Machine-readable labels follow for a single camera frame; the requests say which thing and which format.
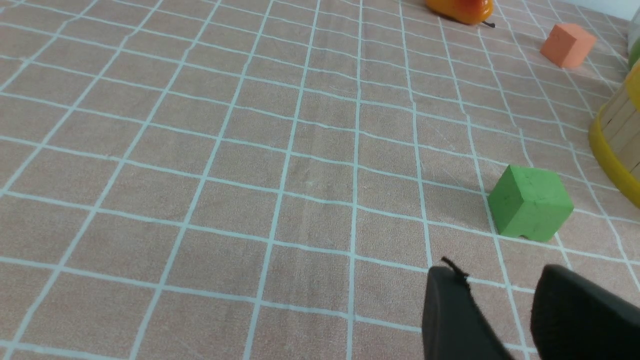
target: green object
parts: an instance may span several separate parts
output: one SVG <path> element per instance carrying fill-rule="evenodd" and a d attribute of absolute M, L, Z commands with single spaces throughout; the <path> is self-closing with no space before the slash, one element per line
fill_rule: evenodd
<path fill-rule="evenodd" d="M 573 211 L 560 177 L 548 170 L 509 165 L 489 194 L 498 233 L 549 241 Z"/>
<path fill-rule="evenodd" d="M 631 52 L 629 52 L 629 70 L 636 64 L 640 58 L 640 38 L 634 42 L 634 45 L 631 47 Z"/>

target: yellow plastic rim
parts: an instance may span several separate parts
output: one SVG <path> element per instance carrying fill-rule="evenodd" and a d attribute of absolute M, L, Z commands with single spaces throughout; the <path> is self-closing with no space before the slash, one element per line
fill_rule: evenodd
<path fill-rule="evenodd" d="M 591 146 L 591 151 L 593 151 L 593 156 L 618 190 L 631 200 L 634 205 L 640 208 L 640 181 L 636 180 L 631 173 L 625 169 L 622 163 L 620 163 L 620 160 L 618 160 L 613 151 L 611 151 L 600 127 L 601 113 L 602 109 L 598 111 L 596 119 L 589 128 L 589 145 Z"/>

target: orange foam cube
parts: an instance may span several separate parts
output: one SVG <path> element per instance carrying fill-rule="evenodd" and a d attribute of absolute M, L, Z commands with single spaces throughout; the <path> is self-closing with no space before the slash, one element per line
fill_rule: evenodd
<path fill-rule="evenodd" d="M 578 24 L 556 24 L 540 53 L 559 67 L 578 67 L 596 44 L 596 37 Z"/>

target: bell pepper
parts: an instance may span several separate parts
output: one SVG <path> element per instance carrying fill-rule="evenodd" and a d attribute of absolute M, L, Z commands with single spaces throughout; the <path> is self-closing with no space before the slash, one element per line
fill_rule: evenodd
<path fill-rule="evenodd" d="M 485 20 L 493 13 L 492 0 L 425 0 L 427 7 L 435 13 L 450 17 L 467 25 L 483 23 L 492 28 Z"/>

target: wooden container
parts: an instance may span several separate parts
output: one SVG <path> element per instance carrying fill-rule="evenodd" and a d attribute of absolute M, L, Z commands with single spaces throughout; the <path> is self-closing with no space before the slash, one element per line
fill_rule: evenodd
<path fill-rule="evenodd" d="M 598 112 L 589 144 L 609 179 L 640 208 L 640 67 Z"/>

